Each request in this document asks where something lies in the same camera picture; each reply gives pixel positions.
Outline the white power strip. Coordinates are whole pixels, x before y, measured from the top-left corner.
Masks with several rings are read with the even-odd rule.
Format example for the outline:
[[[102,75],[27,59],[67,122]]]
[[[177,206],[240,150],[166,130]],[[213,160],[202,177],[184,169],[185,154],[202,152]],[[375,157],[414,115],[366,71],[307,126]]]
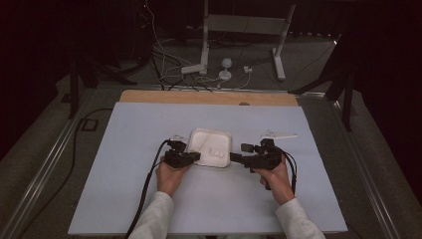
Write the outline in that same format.
[[[182,67],[180,72],[182,75],[192,74],[192,73],[199,73],[206,70],[206,66],[203,64],[192,65],[192,66],[185,66]]]

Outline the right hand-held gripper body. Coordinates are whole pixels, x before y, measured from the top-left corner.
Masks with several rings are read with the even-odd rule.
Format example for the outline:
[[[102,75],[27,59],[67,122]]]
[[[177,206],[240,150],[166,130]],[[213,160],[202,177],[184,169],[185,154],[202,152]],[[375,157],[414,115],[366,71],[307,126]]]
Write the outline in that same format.
[[[246,157],[246,167],[252,169],[273,170],[282,161],[284,156],[291,167],[292,173],[296,173],[298,168],[295,159],[286,151],[275,145],[276,139],[297,137],[295,133],[267,130],[261,135],[259,144],[260,152],[252,153]]]

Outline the white metal stand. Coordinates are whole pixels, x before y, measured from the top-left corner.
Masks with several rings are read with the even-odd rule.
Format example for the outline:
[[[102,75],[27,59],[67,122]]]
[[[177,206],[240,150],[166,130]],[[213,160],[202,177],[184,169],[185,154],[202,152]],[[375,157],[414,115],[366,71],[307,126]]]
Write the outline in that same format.
[[[209,13],[209,0],[204,0],[203,14],[203,40],[199,71],[201,76],[206,76],[208,71],[209,45],[208,33],[230,32],[230,33],[252,33],[265,35],[280,35],[278,46],[272,49],[272,57],[277,73],[277,78],[282,81],[286,78],[282,63],[282,50],[290,30],[292,18],[296,9],[295,4],[290,4],[287,15],[284,18],[266,18],[238,15],[217,15]]]

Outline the person's right hand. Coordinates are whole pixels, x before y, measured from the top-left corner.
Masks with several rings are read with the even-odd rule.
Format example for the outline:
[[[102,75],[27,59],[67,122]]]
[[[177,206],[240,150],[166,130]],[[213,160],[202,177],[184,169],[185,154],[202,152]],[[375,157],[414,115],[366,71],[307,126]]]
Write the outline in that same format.
[[[273,170],[255,169],[255,172],[261,176],[261,184],[271,188],[273,197],[279,205],[283,205],[295,198],[284,156],[282,156],[282,161],[279,165]]]

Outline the round white webcam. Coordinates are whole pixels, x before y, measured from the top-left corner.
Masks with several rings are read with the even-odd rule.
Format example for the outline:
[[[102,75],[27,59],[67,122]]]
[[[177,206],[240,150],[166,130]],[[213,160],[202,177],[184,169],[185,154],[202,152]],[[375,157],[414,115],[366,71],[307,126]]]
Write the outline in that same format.
[[[230,58],[225,58],[222,61],[223,71],[219,73],[219,78],[223,81],[229,81],[232,78],[232,74],[229,69],[232,67],[232,60]]]

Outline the pale table cover sheet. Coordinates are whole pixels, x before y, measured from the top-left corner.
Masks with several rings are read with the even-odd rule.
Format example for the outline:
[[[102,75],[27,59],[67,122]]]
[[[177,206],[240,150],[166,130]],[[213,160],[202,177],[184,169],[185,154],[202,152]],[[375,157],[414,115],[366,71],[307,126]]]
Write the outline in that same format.
[[[346,225],[304,111],[300,107],[118,103],[105,130],[71,222],[72,235],[127,231],[140,202],[149,202],[156,181],[147,174],[160,144],[197,128],[232,136],[231,149],[257,144],[269,130],[295,133],[276,145],[297,162],[296,197],[323,232]],[[192,166],[173,196],[172,235],[279,234],[278,207],[257,174],[239,163],[225,168]]]

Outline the person's left hand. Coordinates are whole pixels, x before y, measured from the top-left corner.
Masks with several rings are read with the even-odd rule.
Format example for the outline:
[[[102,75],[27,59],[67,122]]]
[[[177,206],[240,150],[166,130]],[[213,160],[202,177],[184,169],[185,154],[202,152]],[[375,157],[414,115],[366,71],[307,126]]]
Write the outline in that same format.
[[[181,168],[174,168],[166,162],[161,162],[155,170],[157,190],[172,197],[180,186],[184,174],[190,168],[190,165]]]

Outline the white square tray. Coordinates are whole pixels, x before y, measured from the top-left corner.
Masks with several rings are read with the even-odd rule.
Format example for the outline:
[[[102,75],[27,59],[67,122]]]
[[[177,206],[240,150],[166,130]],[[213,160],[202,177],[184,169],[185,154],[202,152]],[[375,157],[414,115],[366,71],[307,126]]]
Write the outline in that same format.
[[[210,167],[227,167],[230,163],[231,134],[226,131],[197,128],[191,132],[189,152],[200,152],[196,164]]]

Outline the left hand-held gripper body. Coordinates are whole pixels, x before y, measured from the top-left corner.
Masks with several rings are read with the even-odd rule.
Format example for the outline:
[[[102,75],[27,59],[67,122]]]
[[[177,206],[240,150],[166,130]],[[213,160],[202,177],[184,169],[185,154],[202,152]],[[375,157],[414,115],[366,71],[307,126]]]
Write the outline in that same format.
[[[181,168],[190,164],[188,158],[184,155],[185,151],[178,152],[176,150],[176,143],[178,141],[185,142],[185,138],[177,134],[171,137],[167,141],[170,149],[164,154],[164,161],[174,168]]]

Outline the metal floor rail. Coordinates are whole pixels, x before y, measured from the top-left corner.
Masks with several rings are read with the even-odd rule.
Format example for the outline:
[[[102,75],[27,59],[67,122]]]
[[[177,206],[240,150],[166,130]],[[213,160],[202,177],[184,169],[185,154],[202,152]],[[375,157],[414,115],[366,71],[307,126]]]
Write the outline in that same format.
[[[83,93],[80,99],[79,108],[72,119],[68,119],[60,135],[56,139],[49,154],[44,159],[37,173],[29,183],[13,214],[8,219],[5,227],[0,231],[0,239],[17,239],[18,234],[24,227],[36,201],[38,200],[45,184],[56,167],[63,151],[65,150],[70,138],[72,137],[79,119],[82,117],[82,111],[90,102],[94,89],[88,89]]]
[[[362,150],[358,148],[358,145],[352,136],[351,126],[350,124],[346,123],[346,119],[343,118],[346,107],[342,107],[338,101],[329,101],[328,103],[333,110],[333,114],[336,118],[336,121],[340,125],[342,133],[345,136],[347,145],[351,149],[352,158],[356,165],[359,179],[362,183],[362,186],[364,187],[368,200],[372,206],[372,210],[376,215],[377,221],[383,231],[385,239],[401,239],[399,232],[386,207],[384,199],[377,189],[370,171],[366,165],[366,160],[363,157]]]

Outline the black tripod stand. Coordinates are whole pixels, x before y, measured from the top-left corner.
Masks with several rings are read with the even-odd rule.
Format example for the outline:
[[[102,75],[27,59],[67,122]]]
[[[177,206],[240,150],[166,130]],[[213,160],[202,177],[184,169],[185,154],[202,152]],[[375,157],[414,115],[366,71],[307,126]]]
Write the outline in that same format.
[[[118,83],[134,86],[135,82],[128,80],[125,75],[135,73],[140,69],[140,66],[114,71],[87,55],[75,54],[69,56],[69,68],[70,92],[65,97],[65,100],[71,106],[69,118],[72,119],[80,107],[79,82],[82,82],[86,88],[95,88],[99,84],[96,72],[100,72]]]
[[[341,120],[348,131],[351,131],[350,113],[353,91],[353,71],[356,64],[353,51],[349,50],[350,39],[346,33],[336,40],[336,46],[331,52],[318,78],[309,84],[294,90],[288,90],[289,94],[302,95],[309,90],[330,82],[330,86],[324,94],[329,102],[335,102],[343,96]]]

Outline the black square floor frame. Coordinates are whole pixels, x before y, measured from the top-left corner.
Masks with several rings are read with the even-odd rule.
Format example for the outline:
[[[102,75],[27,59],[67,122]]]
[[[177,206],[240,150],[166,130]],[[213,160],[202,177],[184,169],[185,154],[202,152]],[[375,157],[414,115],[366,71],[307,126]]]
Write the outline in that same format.
[[[83,119],[81,131],[96,131],[99,125],[97,119]]]

